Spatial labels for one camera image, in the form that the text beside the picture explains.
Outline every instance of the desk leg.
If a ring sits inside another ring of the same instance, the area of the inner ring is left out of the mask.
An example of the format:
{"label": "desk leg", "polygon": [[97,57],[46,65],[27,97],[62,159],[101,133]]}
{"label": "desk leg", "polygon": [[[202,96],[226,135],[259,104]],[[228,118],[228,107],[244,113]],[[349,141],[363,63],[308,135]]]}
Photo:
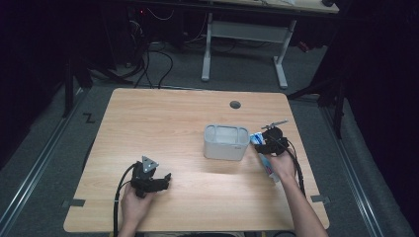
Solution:
{"label": "desk leg", "polygon": [[281,89],[288,88],[287,78],[283,68],[283,60],[284,56],[286,55],[288,45],[290,44],[291,37],[293,36],[293,29],[295,28],[295,24],[296,20],[292,20],[287,30],[287,34],[280,51],[280,55],[274,57],[275,68],[277,69],[277,76],[278,80],[280,81]]}
{"label": "desk leg", "polygon": [[203,64],[203,81],[208,81],[210,79],[210,38],[212,33],[212,13],[209,13],[209,22],[207,28],[207,47],[206,54],[204,55],[204,64]]}

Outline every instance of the human arm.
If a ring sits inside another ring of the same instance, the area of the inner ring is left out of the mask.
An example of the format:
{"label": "human arm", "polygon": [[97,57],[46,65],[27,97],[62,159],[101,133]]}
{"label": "human arm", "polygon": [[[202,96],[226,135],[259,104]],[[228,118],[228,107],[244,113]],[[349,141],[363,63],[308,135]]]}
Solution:
{"label": "human arm", "polygon": [[298,237],[328,236],[317,214],[299,189],[295,179],[295,166],[291,155],[285,151],[278,156],[266,156],[283,184],[293,216],[295,235]]}
{"label": "human arm", "polygon": [[135,235],[136,227],[147,214],[155,193],[149,193],[145,198],[137,197],[135,189],[126,184],[126,190],[122,201],[123,226],[121,227],[119,237],[132,237]]}

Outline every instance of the dark background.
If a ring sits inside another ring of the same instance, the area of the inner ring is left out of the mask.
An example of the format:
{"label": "dark background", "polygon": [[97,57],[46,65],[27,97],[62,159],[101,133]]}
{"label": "dark background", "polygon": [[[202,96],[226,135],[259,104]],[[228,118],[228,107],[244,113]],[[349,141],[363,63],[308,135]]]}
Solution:
{"label": "dark background", "polygon": [[[126,8],[122,5],[54,6],[31,1],[0,4],[3,167],[62,84],[69,57],[82,55],[110,69],[138,61],[132,53],[134,45],[129,40]],[[300,21],[293,43],[304,41],[309,47],[329,45],[313,83],[339,75],[337,70],[350,63],[350,73],[340,78],[345,95],[377,166],[418,234],[414,222],[419,218],[418,3],[356,0],[339,1],[338,6],[340,15],[367,21],[341,26],[336,35],[334,24]],[[155,11],[161,15],[171,12]],[[139,17],[144,24],[153,26],[144,29],[146,33],[182,47],[183,40],[187,40],[183,32],[194,36],[199,30],[197,24],[190,24],[191,19],[201,22],[203,13],[177,10],[165,24]]]}

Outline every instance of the gray carpet floor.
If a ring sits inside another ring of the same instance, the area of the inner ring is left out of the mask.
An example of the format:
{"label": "gray carpet floor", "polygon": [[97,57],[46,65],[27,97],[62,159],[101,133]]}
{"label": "gray carpet floor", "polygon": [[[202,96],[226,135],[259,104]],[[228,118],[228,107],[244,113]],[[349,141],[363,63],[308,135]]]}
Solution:
{"label": "gray carpet floor", "polygon": [[[169,54],[173,68],[162,85],[205,90],[279,92],[290,94],[306,87],[327,50],[326,47],[304,53],[290,47],[284,60],[289,88],[280,90],[272,56],[278,46],[243,41],[232,48],[228,43],[215,44],[212,54],[211,75],[208,82],[201,81],[203,63],[202,43],[188,44],[184,49],[162,43],[151,49]],[[152,84],[167,72],[170,60],[159,53],[150,52],[148,76]],[[129,69],[120,68],[118,73]],[[77,189],[83,162],[95,139],[107,103],[115,88],[127,87],[110,80],[94,79],[93,88],[80,103],[68,127],[57,142],[42,177],[20,212],[9,236],[109,236],[109,233],[66,233],[63,222],[68,208],[63,207]],[[139,88],[149,87],[144,78]],[[0,212],[4,213],[29,174],[49,137],[61,120],[64,111],[63,90],[31,127],[26,139],[10,162],[0,172]],[[328,197],[325,204],[330,219],[330,236],[370,236],[359,210],[353,190],[344,171],[336,138],[330,132],[330,123],[323,110],[315,103],[316,96],[290,101],[293,114],[306,149],[320,193]],[[400,213],[391,191],[383,180],[352,116],[345,104],[342,124],[343,143],[354,170],[369,198],[384,236],[414,236],[409,224]],[[91,114],[93,123],[86,122]]]}

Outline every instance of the plastic container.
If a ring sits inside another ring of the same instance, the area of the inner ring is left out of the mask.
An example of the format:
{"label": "plastic container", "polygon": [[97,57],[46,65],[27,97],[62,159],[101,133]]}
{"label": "plastic container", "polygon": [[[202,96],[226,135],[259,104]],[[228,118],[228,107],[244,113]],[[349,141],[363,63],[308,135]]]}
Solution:
{"label": "plastic container", "polygon": [[210,159],[240,161],[249,141],[245,127],[209,124],[204,132],[204,155]]}

